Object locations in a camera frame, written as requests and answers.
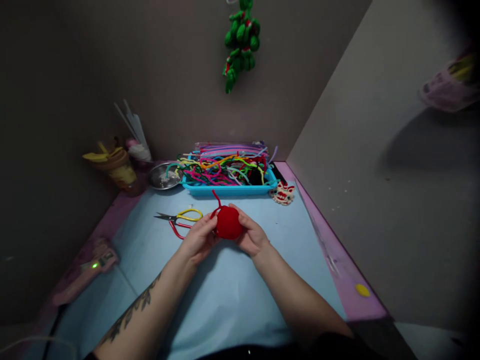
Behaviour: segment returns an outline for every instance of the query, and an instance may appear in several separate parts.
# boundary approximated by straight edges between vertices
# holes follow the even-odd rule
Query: yellow sticker
[[[361,296],[365,298],[368,298],[370,296],[370,291],[362,284],[355,285],[355,289],[357,293],[359,293]]]

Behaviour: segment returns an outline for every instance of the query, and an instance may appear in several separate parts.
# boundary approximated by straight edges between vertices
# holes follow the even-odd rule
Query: light blue table cover
[[[263,227],[286,262],[346,319],[328,265],[301,198],[288,206],[261,197],[222,198],[234,203]],[[218,202],[192,197],[181,187],[149,189],[114,239],[118,265],[133,286],[113,270],[98,276],[70,305],[56,336],[72,341],[80,359],[158,275],[181,244],[169,222],[156,212],[175,215],[192,206],[207,214]],[[188,229],[179,228],[181,234]],[[279,346],[293,340],[272,295],[252,260],[235,244],[222,240],[200,265],[166,336],[159,359],[196,359],[243,344]],[[28,359],[38,357],[25,356]],[[52,343],[48,359],[69,359],[69,349]]]

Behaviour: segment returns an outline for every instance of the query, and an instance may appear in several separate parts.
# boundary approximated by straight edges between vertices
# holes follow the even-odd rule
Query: hand
[[[209,213],[198,220],[180,245],[179,251],[195,265],[200,264],[220,241],[212,232],[217,227],[217,217],[210,219],[211,215],[212,213]]]
[[[243,232],[235,242],[240,249],[253,258],[270,243],[267,234],[260,225],[238,207],[233,204],[228,204],[228,206],[238,211],[238,221],[243,226]]]

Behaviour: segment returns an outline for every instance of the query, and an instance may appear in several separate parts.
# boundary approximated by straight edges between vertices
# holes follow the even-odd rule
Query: metal bowl
[[[148,173],[148,183],[150,186],[156,190],[167,190],[177,186],[184,174],[182,170],[178,170],[178,175],[175,174],[177,166],[171,166],[168,169],[168,177],[166,174],[167,167],[172,164],[171,162],[165,162],[163,164],[157,165],[150,170]]]

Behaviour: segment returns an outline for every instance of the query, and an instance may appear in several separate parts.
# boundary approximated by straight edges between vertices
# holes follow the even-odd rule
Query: scissors
[[[191,218],[191,217],[183,216],[184,214],[186,214],[188,212],[198,213],[200,215],[200,217]],[[191,221],[191,222],[197,222],[198,220],[200,220],[201,218],[204,217],[204,215],[200,211],[198,211],[197,209],[187,209],[187,210],[181,211],[177,214],[177,216],[171,216],[171,215],[163,214],[161,212],[157,212],[157,214],[160,215],[160,216],[154,216],[154,218],[168,220],[170,222],[170,226],[173,229],[173,232],[175,233],[175,235],[182,240],[185,239],[185,236],[182,236],[182,235],[179,234],[175,225],[178,225],[179,227],[187,228],[187,229],[191,229],[192,226],[182,224],[182,223],[177,223],[177,219],[184,219],[184,220],[188,220],[188,221]]]

